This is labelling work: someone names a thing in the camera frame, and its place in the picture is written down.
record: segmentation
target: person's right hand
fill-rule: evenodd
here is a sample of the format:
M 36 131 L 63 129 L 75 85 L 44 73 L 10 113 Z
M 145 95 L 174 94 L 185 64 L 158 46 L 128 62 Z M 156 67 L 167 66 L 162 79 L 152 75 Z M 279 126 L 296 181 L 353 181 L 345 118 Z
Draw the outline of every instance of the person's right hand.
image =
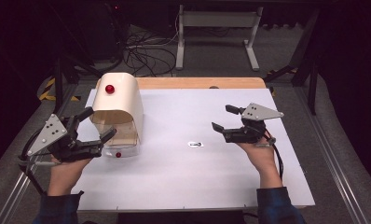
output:
M 262 137 L 256 144 L 265 145 L 267 143 L 267 139 Z M 260 174 L 260 188 L 271 189 L 282 187 L 282 180 L 275 163 L 273 147 L 258 147 L 256 144 L 237 143 L 246 152 L 250 162 Z

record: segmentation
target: person's left hand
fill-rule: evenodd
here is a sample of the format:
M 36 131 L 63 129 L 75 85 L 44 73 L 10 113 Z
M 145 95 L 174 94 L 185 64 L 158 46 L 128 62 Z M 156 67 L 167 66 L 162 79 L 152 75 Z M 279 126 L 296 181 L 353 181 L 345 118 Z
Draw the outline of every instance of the person's left hand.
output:
M 80 178 L 84 167 L 92 159 L 82 161 L 63 162 L 62 164 L 51 167 L 51 179 L 49 180 L 48 196 L 62 196 L 70 194 L 72 188 Z

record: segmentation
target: sleeve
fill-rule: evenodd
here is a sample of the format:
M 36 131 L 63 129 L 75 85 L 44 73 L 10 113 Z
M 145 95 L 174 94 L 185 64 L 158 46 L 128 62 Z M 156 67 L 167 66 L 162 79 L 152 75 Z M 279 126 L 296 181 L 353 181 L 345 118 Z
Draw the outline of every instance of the sleeve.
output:
M 83 191 L 63 196 L 43 195 L 33 224 L 77 224 L 77 209 Z
M 306 223 L 298 209 L 291 205 L 286 187 L 258 189 L 258 222 L 268 223 Z

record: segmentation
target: cable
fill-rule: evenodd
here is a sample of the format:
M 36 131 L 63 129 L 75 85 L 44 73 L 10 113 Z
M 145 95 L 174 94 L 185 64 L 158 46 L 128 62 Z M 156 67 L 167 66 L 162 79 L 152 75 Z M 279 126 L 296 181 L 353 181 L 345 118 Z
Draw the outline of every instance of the cable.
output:
M 29 140 L 26 142 L 25 146 L 23 146 L 22 153 L 19 155 L 20 160 L 26 161 L 28 159 L 27 153 L 29 151 L 29 148 L 31 147 L 31 144 L 34 142 L 36 137 L 40 134 L 41 130 L 43 130 L 43 128 L 40 128 L 37 131 L 35 131 L 29 138 Z
M 270 134 L 270 132 L 266 129 L 266 132 L 269 136 L 265 136 L 265 138 L 267 139 L 267 141 L 269 141 L 270 138 L 272 138 L 272 135 Z M 276 153 L 276 157 L 278 158 L 278 163 L 279 163 L 279 176 L 282 180 L 282 177 L 283 177 L 283 173 L 284 173 L 284 165 L 283 165 L 283 161 L 282 161 L 282 157 L 281 157 L 281 154 L 279 153 L 279 150 L 278 148 L 276 147 L 275 144 L 272 145 L 273 149 L 275 150 L 275 153 Z
M 168 38 L 158 37 L 152 32 L 148 32 L 146 30 L 130 34 L 126 41 L 127 45 L 124 50 L 124 64 L 126 64 L 129 68 L 133 69 L 132 74 L 134 76 L 137 76 L 137 73 L 141 69 L 146 68 L 148 69 L 149 74 L 143 75 L 142 77 L 156 77 L 157 75 L 163 75 L 168 73 L 171 73 L 171 76 L 173 77 L 172 70 L 175 67 L 176 56 L 166 49 L 154 47 L 168 45 L 174 40 L 176 36 L 177 34 L 172 39 L 168 40 Z M 145 44 L 146 42 L 152 42 L 157 40 L 158 40 L 157 43 L 148 45 Z M 173 60 L 173 63 L 169 64 L 158 57 L 150 55 L 149 51 L 151 50 L 159 50 L 169 54 Z M 164 63 L 166 66 L 168 66 L 168 69 L 162 72 L 154 71 L 159 63 Z

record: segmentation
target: white table surface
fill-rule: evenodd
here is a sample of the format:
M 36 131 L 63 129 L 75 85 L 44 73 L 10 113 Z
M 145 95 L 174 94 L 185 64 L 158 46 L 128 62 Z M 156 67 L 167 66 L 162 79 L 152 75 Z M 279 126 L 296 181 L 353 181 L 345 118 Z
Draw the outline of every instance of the white table surface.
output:
M 92 90 L 87 105 L 92 105 Z M 225 142 L 212 122 L 239 128 L 240 115 L 225 105 L 257 103 L 276 109 L 268 89 L 141 90 L 144 130 L 141 153 L 130 158 L 95 158 L 73 193 L 85 191 L 79 209 L 109 212 L 239 209 L 256 207 L 258 172 L 235 144 Z M 308 183 L 281 119 L 266 120 L 284 163 L 283 184 L 295 206 L 314 205 Z M 99 135 L 85 119 L 78 139 Z M 204 147 L 189 147 L 189 141 Z

